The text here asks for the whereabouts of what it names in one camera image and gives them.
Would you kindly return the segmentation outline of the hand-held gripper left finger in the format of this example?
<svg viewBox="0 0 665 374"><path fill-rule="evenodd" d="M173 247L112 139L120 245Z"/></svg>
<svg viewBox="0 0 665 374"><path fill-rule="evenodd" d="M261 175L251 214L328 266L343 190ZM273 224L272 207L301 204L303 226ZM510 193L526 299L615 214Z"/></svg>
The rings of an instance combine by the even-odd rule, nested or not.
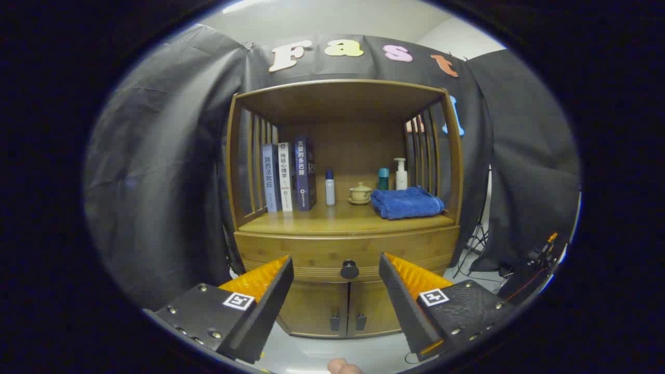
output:
<svg viewBox="0 0 665 374"><path fill-rule="evenodd" d="M221 286L199 283L159 310L143 312L160 327L204 351L254 364L294 279L283 256Z"/></svg>

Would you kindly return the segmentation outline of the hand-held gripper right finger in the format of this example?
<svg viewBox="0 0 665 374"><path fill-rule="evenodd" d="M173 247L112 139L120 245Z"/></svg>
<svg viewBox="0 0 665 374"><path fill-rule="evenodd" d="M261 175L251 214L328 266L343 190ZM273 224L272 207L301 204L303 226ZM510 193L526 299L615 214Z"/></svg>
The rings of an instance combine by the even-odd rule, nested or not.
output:
<svg viewBox="0 0 665 374"><path fill-rule="evenodd" d="M418 360L467 350L510 320L515 307L473 280L453 283L384 252L379 275Z"/></svg>

